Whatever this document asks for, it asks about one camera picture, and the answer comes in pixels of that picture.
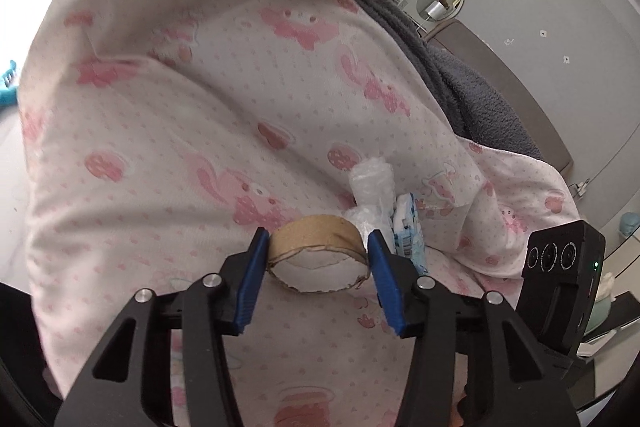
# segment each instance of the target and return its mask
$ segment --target white wall outlet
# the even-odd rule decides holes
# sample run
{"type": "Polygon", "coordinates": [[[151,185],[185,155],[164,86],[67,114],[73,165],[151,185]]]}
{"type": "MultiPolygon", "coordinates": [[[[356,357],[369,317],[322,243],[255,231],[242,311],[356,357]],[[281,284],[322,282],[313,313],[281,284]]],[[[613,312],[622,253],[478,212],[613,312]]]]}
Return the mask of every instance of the white wall outlet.
{"type": "Polygon", "coordinates": [[[582,183],[578,183],[576,186],[578,187],[578,197],[581,198],[584,196],[585,192],[587,191],[587,185],[589,185],[589,182],[591,180],[585,180],[582,183]]]}

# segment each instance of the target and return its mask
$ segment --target blue ball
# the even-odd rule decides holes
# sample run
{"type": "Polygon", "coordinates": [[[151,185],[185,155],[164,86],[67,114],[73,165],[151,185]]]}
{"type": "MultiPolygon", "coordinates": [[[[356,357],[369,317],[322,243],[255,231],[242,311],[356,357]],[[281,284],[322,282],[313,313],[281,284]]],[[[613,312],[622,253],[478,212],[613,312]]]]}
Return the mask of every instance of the blue ball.
{"type": "Polygon", "coordinates": [[[629,237],[640,227],[640,216],[635,212],[626,212],[620,217],[619,230],[625,237],[629,237]]]}

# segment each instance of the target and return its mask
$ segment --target cardboard tube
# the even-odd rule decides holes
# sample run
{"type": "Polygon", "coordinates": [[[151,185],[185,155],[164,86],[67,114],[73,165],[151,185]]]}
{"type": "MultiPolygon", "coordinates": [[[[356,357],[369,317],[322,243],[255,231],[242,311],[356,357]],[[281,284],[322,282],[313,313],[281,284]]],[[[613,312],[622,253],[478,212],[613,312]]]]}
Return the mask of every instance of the cardboard tube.
{"type": "Polygon", "coordinates": [[[301,293],[350,288],[369,277],[367,251],[358,229],[339,216],[306,216],[277,229],[268,271],[301,293]]]}

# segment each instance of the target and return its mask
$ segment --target floor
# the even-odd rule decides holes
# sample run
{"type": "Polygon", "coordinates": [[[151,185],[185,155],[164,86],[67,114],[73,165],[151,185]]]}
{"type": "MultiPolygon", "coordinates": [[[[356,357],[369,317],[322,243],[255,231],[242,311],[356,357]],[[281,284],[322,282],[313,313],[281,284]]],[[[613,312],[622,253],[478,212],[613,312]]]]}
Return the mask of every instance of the floor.
{"type": "Polygon", "coordinates": [[[20,120],[15,108],[0,110],[0,172],[0,223],[4,232],[0,250],[0,281],[28,291],[22,244],[29,195],[20,120]]]}

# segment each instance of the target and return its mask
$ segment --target camera lens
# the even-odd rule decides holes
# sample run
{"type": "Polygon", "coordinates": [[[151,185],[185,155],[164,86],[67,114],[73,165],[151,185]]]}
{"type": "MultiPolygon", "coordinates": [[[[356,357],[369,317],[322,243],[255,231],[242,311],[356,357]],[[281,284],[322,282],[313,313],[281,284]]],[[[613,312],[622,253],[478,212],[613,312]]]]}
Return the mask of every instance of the camera lens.
{"type": "Polygon", "coordinates": [[[542,258],[540,259],[540,268],[543,272],[549,272],[554,269],[556,261],[558,260],[558,247],[555,243],[549,243],[542,251],[542,258]]]}
{"type": "Polygon", "coordinates": [[[562,255],[560,256],[560,266],[562,266],[562,269],[569,270],[574,265],[576,256],[577,251],[573,243],[569,243],[562,248],[562,255]]]}
{"type": "Polygon", "coordinates": [[[538,252],[538,247],[533,247],[529,251],[529,255],[527,255],[527,266],[529,268],[533,268],[536,264],[538,264],[538,257],[540,257],[540,252],[538,252]]]}

